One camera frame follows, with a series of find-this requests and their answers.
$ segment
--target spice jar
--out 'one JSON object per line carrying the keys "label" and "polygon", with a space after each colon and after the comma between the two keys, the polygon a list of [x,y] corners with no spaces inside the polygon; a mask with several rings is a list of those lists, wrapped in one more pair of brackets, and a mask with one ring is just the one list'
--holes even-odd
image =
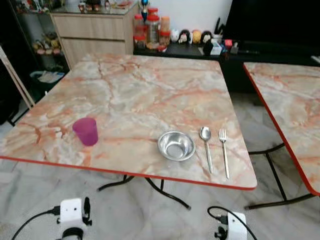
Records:
{"label": "spice jar", "polygon": [[160,32],[160,45],[168,46],[170,44],[170,31],[161,31]]}
{"label": "spice jar", "polygon": [[146,47],[156,49],[159,46],[159,17],[157,15],[148,15],[146,18]]}
{"label": "spice jar", "polygon": [[141,14],[134,15],[133,27],[134,27],[133,29],[134,36],[145,35],[146,26],[144,23],[144,18],[142,17]]}
{"label": "spice jar", "polygon": [[148,7],[148,16],[150,15],[158,15],[158,8]]}
{"label": "spice jar", "polygon": [[133,36],[134,48],[145,49],[146,48],[146,36]]}
{"label": "spice jar", "polygon": [[170,17],[163,16],[161,18],[161,31],[162,32],[169,32],[170,31]]}

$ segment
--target black cable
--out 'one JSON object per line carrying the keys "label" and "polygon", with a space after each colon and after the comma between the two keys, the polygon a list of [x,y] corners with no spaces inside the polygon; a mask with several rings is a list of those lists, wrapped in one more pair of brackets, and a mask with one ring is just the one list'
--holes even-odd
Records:
{"label": "black cable", "polygon": [[11,240],[15,240],[16,237],[18,236],[18,234],[21,232],[21,230],[28,224],[30,223],[33,219],[36,219],[37,217],[40,217],[42,215],[46,215],[46,214],[53,214],[53,215],[59,215],[60,214],[60,206],[55,206],[53,209],[50,209],[48,211],[44,211],[41,213],[38,213],[37,215],[34,215],[33,217],[29,218],[19,229],[18,231],[15,232],[15,234],[13,235],[13,237],[11,238]]}
{"label": "black cable", "polygon": [[224,208],[224,207],[222,207],[222,206],[211,206],[211,207],[209,207],[209,208],[207,209],[208,214],[209,214],[211,217],[213,217],[214,219],[218,220],[218,221],[219,221],[219,219],[217,219],[216,216],[214,216],[214,215],[212,215],[212,214],[210,213],[210,210],[211,210],[211,209],[222,209],[222,210],[224,210],[224,211],[232,214],[232,215],[233,215],[236,219],[238,219],[239,222],[242,223],[242,225],[248,230],[248,232],[251,234],[251,236],[253,237],[253,239],[254,239],[254,240],[258,240],[257,237],[254,235],[254,233],[251,231],[251,229],[247,226],[247,224],[245,224],[244,221],[242,221],[242,220],[241,220],[237,215],[235,215],[232,211],[230,211],[230,210],[228,210],[228,209],[226,209],[226,208]]}

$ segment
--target fork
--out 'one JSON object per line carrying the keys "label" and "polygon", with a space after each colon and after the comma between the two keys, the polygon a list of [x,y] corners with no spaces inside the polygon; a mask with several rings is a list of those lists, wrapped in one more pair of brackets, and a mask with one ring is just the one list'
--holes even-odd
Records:
{"label": "fork", "polygon": [[229,175],[229,166],[228,166],[227,151],[226,151],[227,131],[224,128],[221,128],[219,131],[219,139],[222,142],[222,146],[223,146],[225,175],[226,175],[226,178],[229,179],[230,175]]}

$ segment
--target cabinet drawer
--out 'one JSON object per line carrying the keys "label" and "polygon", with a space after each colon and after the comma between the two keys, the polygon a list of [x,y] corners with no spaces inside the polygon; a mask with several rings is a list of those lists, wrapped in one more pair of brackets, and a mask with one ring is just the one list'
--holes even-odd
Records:
{"label": "cabinet drawer", "polygon": [[61,42],[70,68],[87,54],[126,54],[123,41],[62,38]]}
{"label": "cabinet drawer", "polygon": [[124,40],[122,18],[53,16],[61,38]]}

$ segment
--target plastic cup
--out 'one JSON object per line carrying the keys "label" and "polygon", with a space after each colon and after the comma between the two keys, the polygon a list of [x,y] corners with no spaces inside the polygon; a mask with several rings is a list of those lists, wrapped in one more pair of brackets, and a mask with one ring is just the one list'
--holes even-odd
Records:
{"label": "plastic cup", "polygon": [[92,146],[98,141],[97,123],[91,117],[84,117],[77,120],[72,129],[86,146]]}

